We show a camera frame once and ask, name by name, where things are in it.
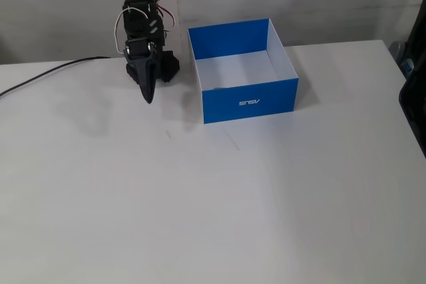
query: black object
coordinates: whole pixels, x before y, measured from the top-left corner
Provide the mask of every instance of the black object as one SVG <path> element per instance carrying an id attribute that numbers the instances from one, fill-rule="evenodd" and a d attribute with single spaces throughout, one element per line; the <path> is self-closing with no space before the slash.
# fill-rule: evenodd
<path id="1" fill-rule="evenodd" d="M 155 82 L 172 80 L 179 71 L 179 60 L 172 51 L 163 51 L 165 45 L 164 25 L 159 0 L 125 0 L 123 10 L 136 8 L 146 17 L 135 10 L 124 12 L 124 29 L 127 34 L 124 56 L 127 60 L 126 70 L 132 79 L 139 84 L 140 91 L 147 103 L 154 98 Z"/>
<path id="2" fill-rule="evenodd" d="M 421 69 L 425 63 L 426 56 L 426 0 L 423 0 L 419 14 L 414 23 L 410 37 L 405 44 L 405 51 L 402 56 L 399 68 L 408 78 L 415 69 Z"/>
<path id="3" fill-rule="evenodd" d="M 83 59 L 71 61 L 69 63 L 64 63 L 63 65 L 57 66 L 57 67 L 55 67 L 55 68 L 53 68 L 51 70 L 43 72 L 42 74 L 39 74 L 38 76 L 35 76 L 34 78 L 31 78 L 31 79 L 29 79 L 29 80 L 27 80 L 25 82 L 17 84 L 16 86 L 14 86 L 14 87 L 12 87 L 10 89 L 7 89 L 6 91 L 3 91 L 2 93 L 0 93 L 0 98 L 2 96 L 4 96 L 5 94 L 8 94 L 9 92 L 14 91 L 15 89 L 18 89 L 18 88 L 20 88 L 22 86 L 25 86 L 27 83 L 33 82 L 34 80 L 37 80 L 38 78 L 41 78 L 42 76 L 45 76 L 46 74 L 49 74 L 49 73 L 51 73 L 53 71 L 56 71 L 58 69 L 61 69 L 61 68 L 64 68 L 64 67 L 67 67 L 67 66 L 70 66 L 70 65 L 74 65 L 76 63 L 82 63 L 84 61 L 97 60 L 97 59 L 109 59 L 109 57 L 90 57 L 90 58 L 83 58 Z"/>
<path id="4" fill-rule="evenodd" d="M 426 65 L 411 72 L 399 93 L 399 103 L 426 156 Z"/>
<path id="5" fill-rule="evenodd" d="M 423 0 L 400 65 L 407 78 L 399 103 L 426 156 L 426 0 Z"/>

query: open box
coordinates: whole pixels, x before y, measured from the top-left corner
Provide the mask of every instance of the open box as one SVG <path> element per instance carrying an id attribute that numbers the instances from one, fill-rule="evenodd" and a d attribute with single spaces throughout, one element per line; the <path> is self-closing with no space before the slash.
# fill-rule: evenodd
<path id="1" fill-rule="evenodd" d="M 188 34 L 204 123 L 294 110 L 299 79 L 269 19 Z"/>

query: asus logo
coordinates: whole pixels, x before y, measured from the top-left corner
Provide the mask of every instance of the asus logo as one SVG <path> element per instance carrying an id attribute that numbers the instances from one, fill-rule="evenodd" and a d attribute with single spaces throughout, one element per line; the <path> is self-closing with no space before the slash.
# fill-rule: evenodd
<path id="1" fill-rule="evenodd" d="M 250 100 L 250 101 L 242 101 L 242 102 L 240 102 L 240 106 L 245 106 L 246 104 L 255 104 L 255 103 L 258 103 L 259 101 L 260 101 L 260 99 Z"/>

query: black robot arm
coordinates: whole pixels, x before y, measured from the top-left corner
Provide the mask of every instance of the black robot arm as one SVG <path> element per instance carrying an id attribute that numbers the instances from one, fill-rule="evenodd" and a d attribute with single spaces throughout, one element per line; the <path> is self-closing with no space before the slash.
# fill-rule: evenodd
<path id="1" fill-rule="evenodd" d="M 158 1 L 125 0 L 123 5 L 126 70 L 139 84 L 147 103 L 154 98 L 156 80 L 168 82 L 180 68 L 173 52 L 162 50 L 166 36 Z"/>

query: table surface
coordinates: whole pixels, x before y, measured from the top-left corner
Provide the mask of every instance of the table surface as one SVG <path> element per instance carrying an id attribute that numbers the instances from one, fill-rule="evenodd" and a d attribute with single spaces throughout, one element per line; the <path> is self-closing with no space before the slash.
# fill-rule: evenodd
<path id="1" fill-rule="evenodd" d="M 0 281 L 424 283 L 426 159 L 381 41 L 287 48 L 296 110 L 202 124 L 123 59 L 0 100 Z M 0 91 L 58 63 L 0 67 Z"/>

